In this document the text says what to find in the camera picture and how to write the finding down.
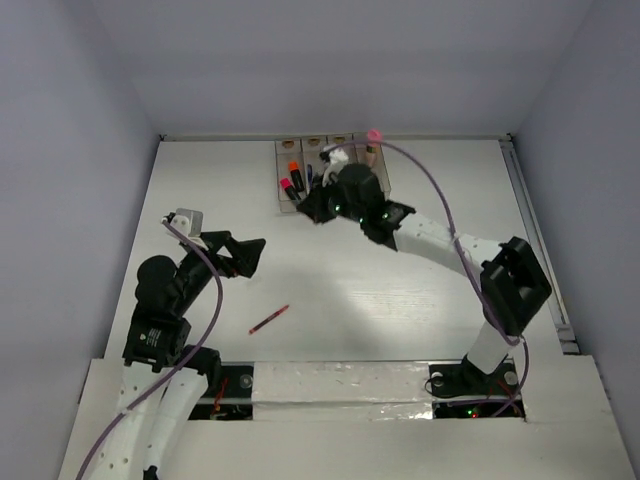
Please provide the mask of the blue gel pen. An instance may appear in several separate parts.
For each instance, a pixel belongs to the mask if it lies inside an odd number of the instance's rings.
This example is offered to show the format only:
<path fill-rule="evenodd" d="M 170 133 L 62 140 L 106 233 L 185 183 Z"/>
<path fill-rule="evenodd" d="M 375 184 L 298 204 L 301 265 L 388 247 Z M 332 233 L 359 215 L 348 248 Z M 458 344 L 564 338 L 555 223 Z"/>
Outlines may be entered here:
<path fill-rule="evenodd" d="M 308 192 L 311 191 L 313 186 L 313 176 L 314 176 L 313 166 L 311 164 L 306 165 L 306 178 L 307 178 Z"/>

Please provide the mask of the orange highlighter marker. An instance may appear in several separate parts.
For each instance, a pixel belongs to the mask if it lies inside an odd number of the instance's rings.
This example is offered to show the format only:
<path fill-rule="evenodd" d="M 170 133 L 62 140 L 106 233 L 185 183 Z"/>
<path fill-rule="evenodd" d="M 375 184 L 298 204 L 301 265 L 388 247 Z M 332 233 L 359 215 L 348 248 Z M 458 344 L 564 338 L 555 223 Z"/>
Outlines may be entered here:
<path fill-rule="evenodd" d="M 305 191 L 305 182 L 302 176 L 300 166 L 296 160 L 292 160 L 288 163 L 289 177 L 293 187 L 297 192 Z"/>

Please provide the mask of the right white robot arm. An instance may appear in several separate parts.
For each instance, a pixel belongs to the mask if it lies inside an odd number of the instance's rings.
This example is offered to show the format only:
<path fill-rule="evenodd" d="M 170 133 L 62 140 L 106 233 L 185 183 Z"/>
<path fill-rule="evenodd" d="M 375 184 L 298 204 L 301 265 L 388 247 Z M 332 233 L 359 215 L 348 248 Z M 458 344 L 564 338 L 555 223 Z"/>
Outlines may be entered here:
<path fill-rule="evenodd" d="M 470 281 L 485 322 L 459 362 L 432 369 L 426 386 L 442 399 L 489 394 L 504 361 L 552 293 L 526 240 L 484 240 L 441 225 L 386 198 L 375 174 L 363 164 L 315 177 L 296 209 L 316 224 L 337 217 L 351 220 L 370 241 L 430 260 Z"/>

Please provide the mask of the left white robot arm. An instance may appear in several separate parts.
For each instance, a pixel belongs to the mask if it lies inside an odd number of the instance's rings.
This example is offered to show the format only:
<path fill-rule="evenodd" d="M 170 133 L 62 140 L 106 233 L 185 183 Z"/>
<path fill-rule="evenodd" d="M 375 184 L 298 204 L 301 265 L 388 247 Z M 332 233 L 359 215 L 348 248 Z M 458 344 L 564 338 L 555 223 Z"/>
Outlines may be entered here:
<path fill-rule="evenodd" d="M 180 263 L 155 255 L 138 268 L 116 411 L 79 479 L 161 478 L 198 400 L 224 388 L 219 352 L 188 344 L 185 314 L 209 282 L 252 277 L 266 242 L 237 241 L 228 231 L 169 231 L 186 254 Z"/>

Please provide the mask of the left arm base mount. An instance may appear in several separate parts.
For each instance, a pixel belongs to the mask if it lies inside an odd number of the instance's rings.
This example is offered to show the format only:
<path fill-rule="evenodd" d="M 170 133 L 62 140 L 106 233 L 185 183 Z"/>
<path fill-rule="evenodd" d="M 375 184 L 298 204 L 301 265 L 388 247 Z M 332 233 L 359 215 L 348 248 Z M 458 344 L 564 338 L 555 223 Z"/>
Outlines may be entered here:
<path fill-rule="evenodd" d="M 248 421 L 253 419 L 254 365 L 223 363 L 221 378 L 199 399 L 189 420 Z"/>

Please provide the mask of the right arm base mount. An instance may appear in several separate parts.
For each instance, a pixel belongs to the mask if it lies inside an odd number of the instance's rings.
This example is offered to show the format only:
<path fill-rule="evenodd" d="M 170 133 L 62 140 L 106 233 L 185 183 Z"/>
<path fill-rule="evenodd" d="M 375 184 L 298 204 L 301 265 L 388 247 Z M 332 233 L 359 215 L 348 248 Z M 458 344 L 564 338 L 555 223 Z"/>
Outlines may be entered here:
<path fill-rule="evenodd" d="M 520 378 L 510 359 L 490 375 L 465 362 L 431 364 L 424 389 L 435 419 L 526 418 Z"/>

